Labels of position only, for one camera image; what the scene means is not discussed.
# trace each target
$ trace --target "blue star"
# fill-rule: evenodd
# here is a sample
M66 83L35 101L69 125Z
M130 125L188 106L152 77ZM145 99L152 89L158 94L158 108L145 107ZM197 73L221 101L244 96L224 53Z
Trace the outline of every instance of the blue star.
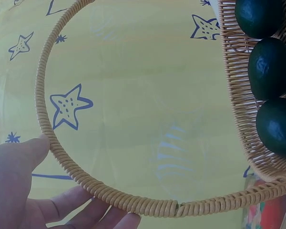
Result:
M50 101L56 107L53 119L53 129L59 127L62 123L66 123L74 130L78 130L78 120L76 111L93 107L90 99L80 97L82 84L74 87L67 94L53 94Z
M195 22L196 29L191 38L216 40L215 36L220 35L220 28L216 18L206 21L194 14L192 14L192 17Z
M13 132L10 133L10 135L8 135L7 140L5 142L10 142L10 143L19 143L19 138L21 136L16 136L17 132L15 134L13 134Z
M208 1L208 0L200 0L200 4L202 4L202 6L205 6L205 5L210 6L211 5L210 1Z
M56 44L58 44L60 42L65 42L65 40L68 39L66 36L67 35L64 35L64 36L59 35L58 38L56 39Z
M22 35L19 36L18 44L11 47L9 52L11 52L10 61L14 59L21 52L29 52L30 47L28 46L28 41L32 38L34 32L32 32L29 36L24 37Z

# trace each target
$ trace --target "finger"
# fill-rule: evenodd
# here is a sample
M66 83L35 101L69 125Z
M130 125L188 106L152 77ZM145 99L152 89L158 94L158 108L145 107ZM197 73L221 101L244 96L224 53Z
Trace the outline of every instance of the finger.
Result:
M86 203L92 195L81 186L76 186L52 199L37 199L46 223L58 222Z
M96 225L95 229L114 228L126 215L126 211L118 208L111 208L104 218Z
M16 144L15 147L29 159L33 171L46 158L50 141L47 136L41 135L39 138Z
M114 229L137 229L141 222L141 217L134 213L127 214Z
M66 225L56 226L51 229L91 229L101 220L108 207L109 205L105 202L94 199Z

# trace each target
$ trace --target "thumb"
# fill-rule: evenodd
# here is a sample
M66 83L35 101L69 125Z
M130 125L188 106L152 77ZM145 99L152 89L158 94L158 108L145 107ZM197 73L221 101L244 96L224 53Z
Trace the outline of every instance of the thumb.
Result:
M50 141L46 135L19 143L22 153L31 163L32 171L46 158L50 149Z

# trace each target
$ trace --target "wicker basket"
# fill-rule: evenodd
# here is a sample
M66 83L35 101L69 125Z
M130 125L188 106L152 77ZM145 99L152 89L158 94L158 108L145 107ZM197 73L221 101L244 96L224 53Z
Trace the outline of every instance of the wicker basket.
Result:
M55 158L78 184L95 197L128 212L170 218L225 212L286 194L286 159L269 152L257 136L255 116L262 102L254 99L247 77L249 53L257 40L246 37L240 30L234 16L235 0L219 0L223 54L231 104L249 164L261 178L270 183L224 197L178 204L176 200L155 200L120 192L83 171L68 156L53 131L45 105L44 78L48 57L56 38L67 22L92 2L94 0L77 0L59 19L43 47L35 86L35 105L41 131L49 137ZM286 43L286 22L277 36Z

